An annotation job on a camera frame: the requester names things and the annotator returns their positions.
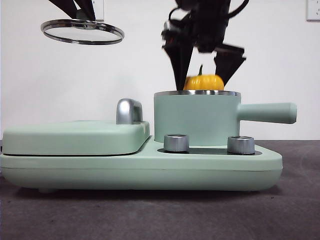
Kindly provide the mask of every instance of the toy kitchen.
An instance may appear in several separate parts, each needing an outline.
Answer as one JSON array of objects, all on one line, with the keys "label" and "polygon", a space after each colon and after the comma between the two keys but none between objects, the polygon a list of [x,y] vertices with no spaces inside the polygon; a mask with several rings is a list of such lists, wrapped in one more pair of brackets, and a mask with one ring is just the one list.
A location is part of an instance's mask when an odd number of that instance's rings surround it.
[{"label": "toy kitchen", "polygon": [[[161,33],[176,89],[154,94],[154,136],[138,100],[114,106],[103,120],[23,125],[4,130],[1,174],[11,183],[50,193],[60,189],[261,191],[274,186],[282,156],[240,135],[240,121],[293,124],[294,103],[241,104],[226,91],[246,60],[224,43],[231,0],[175,0]],[[125,34],[96,19],[91,0],[50,0],[70,19],[44,22],[45,36],[67,43],[112,45]],[[175,10],[182,19],[173,19]],[[187,76],[193,48],[216,52],[215,74]]]}]

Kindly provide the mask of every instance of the dark gray mat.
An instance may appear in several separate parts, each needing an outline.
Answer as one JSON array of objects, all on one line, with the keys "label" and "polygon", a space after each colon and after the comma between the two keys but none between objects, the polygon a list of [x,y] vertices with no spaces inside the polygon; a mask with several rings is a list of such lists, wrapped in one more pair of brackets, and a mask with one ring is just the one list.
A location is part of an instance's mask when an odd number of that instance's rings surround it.
[{"label": "dark gray mat", "polygon": [[260,192],[60,190],[0,178],[3,240],[320,240],[320,141],[257,141],[283,155]]}]

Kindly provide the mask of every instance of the silver handle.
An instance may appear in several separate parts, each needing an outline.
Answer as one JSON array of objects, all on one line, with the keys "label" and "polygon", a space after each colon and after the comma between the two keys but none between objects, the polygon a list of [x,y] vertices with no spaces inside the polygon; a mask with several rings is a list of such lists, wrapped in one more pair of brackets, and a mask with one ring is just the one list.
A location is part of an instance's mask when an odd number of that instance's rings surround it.
[{"label": "silver handle", "polygon": [[142,122],[142,105],[139,101],[123,98],[116,105],[116,124],[133,124]]}]

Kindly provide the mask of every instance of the mint green toy stove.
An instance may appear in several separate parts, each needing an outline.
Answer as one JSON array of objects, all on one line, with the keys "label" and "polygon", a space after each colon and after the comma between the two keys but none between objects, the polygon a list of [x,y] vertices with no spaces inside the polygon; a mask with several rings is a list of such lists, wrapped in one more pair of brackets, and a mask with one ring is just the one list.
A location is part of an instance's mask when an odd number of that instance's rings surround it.
[{"label": "mint green toy stove", "polygon": [[117,105],[116,123],[8,128],[1,173],[15,185],[41,192],[264,190],[279,179],[282,156],[239,136],[239,122],[290,124],[297,109],[293,103],[242,105],[240,99],[230,91],[156,93],[154,137],[141,104],[127,98]]}]

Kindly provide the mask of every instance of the silver knob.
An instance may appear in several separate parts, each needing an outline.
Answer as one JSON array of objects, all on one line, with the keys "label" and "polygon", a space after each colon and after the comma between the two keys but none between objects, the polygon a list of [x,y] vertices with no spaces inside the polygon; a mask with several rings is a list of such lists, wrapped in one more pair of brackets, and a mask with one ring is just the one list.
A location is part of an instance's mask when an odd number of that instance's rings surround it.
[{"label": "silver knob", "polygon": [[230,136],[227,151],[232,154],[254,154],[255,139],[250,136]]},{"label": "silver knob", "polygon": [[167,134],[164,136],[163,149],[168,152],[188,152],[189,137],[183,134]]}]

